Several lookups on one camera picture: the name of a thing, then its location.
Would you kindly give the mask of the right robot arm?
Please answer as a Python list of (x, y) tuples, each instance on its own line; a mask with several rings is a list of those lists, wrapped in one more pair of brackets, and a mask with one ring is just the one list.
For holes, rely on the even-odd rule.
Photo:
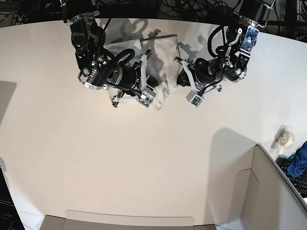
[(158, 86), (158, 79), (146, 70), (151, 50), (129, 66), (136, 55), (134, 49), (126, 48), (114, 55), (104, 47), (107, 28), (95, 20), (99, 11), (94, 0), (63, 0), (61, 7), (63, 21), (70, 23), (80, 83), (93, 90), (106, 89), (116, 98), (125, 94), (141, 96), (145, 89)]

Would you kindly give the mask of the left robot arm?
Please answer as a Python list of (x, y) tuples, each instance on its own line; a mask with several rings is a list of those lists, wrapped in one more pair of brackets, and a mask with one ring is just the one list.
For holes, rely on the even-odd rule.
[(224, 79), (235, 82), (245, 76), (259, 28), (267, 25), (274, 4), (273, 0), (240, 0), (226, 14), (226, 22), (213, 30), (207, 40), (212, 59), (199, 57), (187, 64), (199, 91)]

